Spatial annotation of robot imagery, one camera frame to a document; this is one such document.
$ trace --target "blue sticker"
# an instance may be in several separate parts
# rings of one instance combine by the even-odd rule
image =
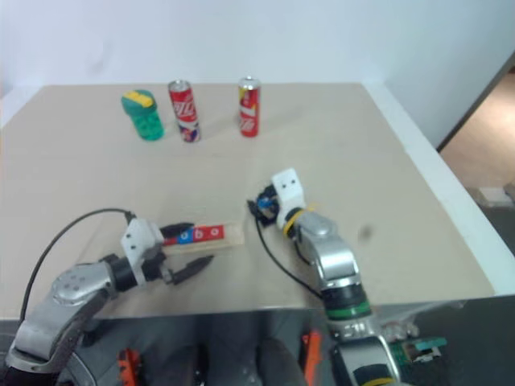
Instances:
[[[179,237],[177,237],[177,244],[191,244],[193,242],[193,229],[188,229],[185,232],[182,232]]]

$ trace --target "red soda can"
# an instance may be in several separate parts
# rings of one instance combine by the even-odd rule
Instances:
[[[168,92],[181,137],[186,142],[199,141],[200,127],[191,85],[186,80],[174,80],[168,84]]]
[[[240,131],[246,137],[256,137],[259,131],[261,83],[252,76],[242,78],[240,89]]]

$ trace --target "green plastic cup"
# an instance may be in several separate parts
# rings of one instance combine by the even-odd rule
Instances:
[[[164,128],[159,119],[158,105],[150,91],[126,92],[122,96],[122,106],[141,138],[155,141],[163,136]]]

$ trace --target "beige tabletop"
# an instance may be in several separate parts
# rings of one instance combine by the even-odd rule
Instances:
[[[167,133],[141,140],[121,95],[153,92]],[[147,316],[318,306],[277,269],[245,207],[294,167],[306,200],[338,223],[353,247],[374,304],[442,301],[493,294],[447,213],[360,84],[265,84],[257,138],[237,129],[234,84],[194,85],[202,140],[182,142],[163,84],[49,86],[5,127],[0,182],[2,318],[19,313],[30,271],[70,220],[99,207],[123,207],[159,225],[236,222],[245,243],[216,251],[213,262],[178,286],[134,289],[103,315]],[[31,304],[62,271],[122,253],[125,223],[109,214],[86,220],[52,250]],[[270,248],[315,283],[274,227]],[[192,256],[169,259],[180,268]]]

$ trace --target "silver metal arm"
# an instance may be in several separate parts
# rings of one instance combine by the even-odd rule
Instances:
[[[75,349],[85,323],[117,297],[117,288],[128,290],[145,285],[143,266],[149,262],[155,263],[160,273],[164,272],[163,258],[159,256],[162,245],[163,235],[156,224],[134,218],[122,237],[127,258],[115,259],[117,264],[99,261],[76,265],[62,273],[54,280],[50,293],[19,327],[6,358],[7,365],[22,372],[59,373]]]
[[[393,380],[399,381],[399,372],[382,336],[381,326],[361,287],[354,253],[338,235],[336,224],[317,213],[304,211],[293,226],[301,252],[319,274],[329,330],[338,342],[332,351],[335,362],[344,368],[352,385],[358,385],[353,374],[364,367],[364,363],[384,366],[385,374],[389,373]]]
[[[24,372],[57,373],[68,362],[84,325],[117,296],[109,265],[76,265],[23,321],[6,358]]]
[[[298,243],[300,252],[316,267],[329,330],[336,341],[333,363],[346,376],[340,382],[363,384],[363,374],[372,374],[372,368],[380,369],[379,377],[382,374],[399,381],[397,366],[361,284],[354,253],[338,234],[336,224],[305,211],[303,188],[294,169],[274,175],[272,184],[280,207],[279,229]]]
[[[321,290],[361,283],[354,253],[337,233],[333,221],[305,211],[294,227],[299,247],[318,270]]]

